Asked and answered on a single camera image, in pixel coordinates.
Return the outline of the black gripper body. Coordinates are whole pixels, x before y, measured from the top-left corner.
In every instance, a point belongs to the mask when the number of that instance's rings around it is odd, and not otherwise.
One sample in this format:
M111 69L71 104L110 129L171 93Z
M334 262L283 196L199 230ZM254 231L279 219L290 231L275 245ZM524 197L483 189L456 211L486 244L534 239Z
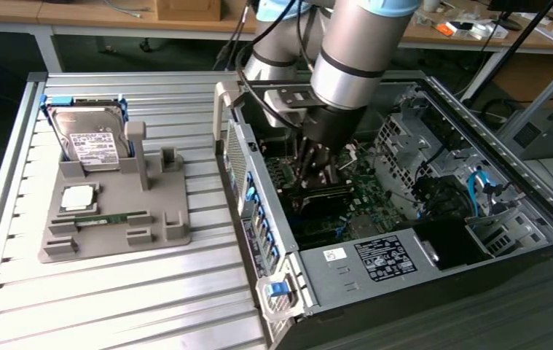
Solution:
M303 136L339 153L358 130L367 108L338 109L315 106L309 109L303 123Z

